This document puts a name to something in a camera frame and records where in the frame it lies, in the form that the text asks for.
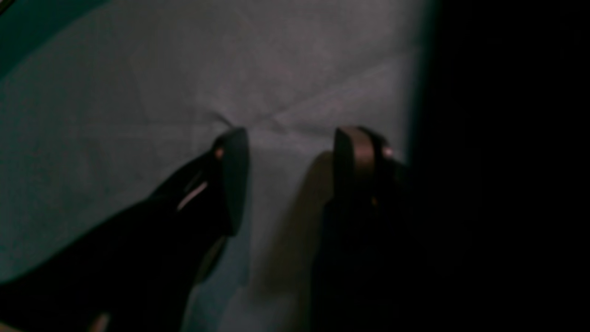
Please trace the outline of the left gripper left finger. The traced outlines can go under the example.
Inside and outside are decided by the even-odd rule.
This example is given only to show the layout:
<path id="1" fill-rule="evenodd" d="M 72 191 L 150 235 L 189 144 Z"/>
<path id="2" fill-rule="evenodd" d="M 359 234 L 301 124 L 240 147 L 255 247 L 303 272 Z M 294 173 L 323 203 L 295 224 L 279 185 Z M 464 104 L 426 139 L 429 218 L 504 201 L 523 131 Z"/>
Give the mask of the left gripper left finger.
<path id="1" fill-rule="evenodd" d="M 1 324 L 20 332 L 178 332 L 194 286 L 239 232 L 248 175 L 248 132 L 234 128 L 148 197 L 3 282 Z"/>

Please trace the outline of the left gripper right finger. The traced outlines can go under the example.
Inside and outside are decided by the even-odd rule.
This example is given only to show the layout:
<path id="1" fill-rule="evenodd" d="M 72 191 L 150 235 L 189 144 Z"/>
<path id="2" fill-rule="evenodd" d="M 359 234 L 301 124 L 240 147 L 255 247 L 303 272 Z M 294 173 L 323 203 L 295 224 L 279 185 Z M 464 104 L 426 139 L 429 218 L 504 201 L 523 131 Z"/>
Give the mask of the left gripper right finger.
<path id="1" fill-rule="evenodd" d="M 333 197 L 312 269 L 313 332 L 409 332 L 407 166 L 381 134 L 337 128 Z"/>

